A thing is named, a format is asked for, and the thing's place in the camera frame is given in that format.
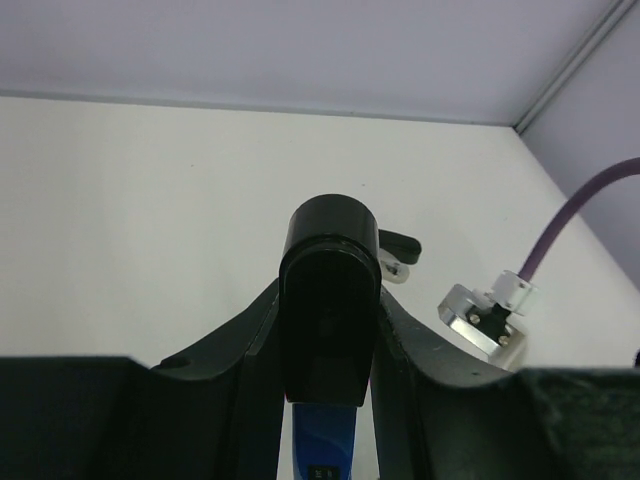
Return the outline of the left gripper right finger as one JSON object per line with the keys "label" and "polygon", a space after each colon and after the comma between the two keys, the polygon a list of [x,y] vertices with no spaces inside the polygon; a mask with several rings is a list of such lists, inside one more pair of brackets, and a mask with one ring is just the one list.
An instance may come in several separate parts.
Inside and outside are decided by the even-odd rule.
{"label": "left gripper right finger", "polygon": [[372,365],[384,479],[635,479],[635,368],[483,362],[381,295]]}

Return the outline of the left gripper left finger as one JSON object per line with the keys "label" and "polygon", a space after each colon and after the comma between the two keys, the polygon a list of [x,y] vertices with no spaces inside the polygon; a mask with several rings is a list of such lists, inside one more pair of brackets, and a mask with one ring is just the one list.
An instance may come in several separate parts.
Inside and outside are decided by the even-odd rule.
{"label": "left gripper left finger", "polygon": [[5,479],[273,479],[284,407],[276,284],[148,368],[126,357],[5,357]]}

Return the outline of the blue stapler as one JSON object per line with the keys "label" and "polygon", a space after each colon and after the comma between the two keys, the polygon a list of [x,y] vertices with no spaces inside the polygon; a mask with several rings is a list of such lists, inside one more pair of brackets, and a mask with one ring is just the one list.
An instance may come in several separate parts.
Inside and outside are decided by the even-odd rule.
{"label": "blue stapler", "polygon": [[295,479],[351,479],[356,412],[356,407],[310,403],[292,405]]}

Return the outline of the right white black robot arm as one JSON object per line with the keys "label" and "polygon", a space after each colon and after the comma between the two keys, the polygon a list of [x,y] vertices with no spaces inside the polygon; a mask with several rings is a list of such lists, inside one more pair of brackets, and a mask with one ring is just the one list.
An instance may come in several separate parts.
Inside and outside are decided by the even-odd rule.
{"label": "right white black robot arm", "polygon": [[377,337],[381,253],[414,265],[420,242],[381,230],[360,201],[323,194],[288,226],[279,268],[279,342],[292,403],[359,407]]}

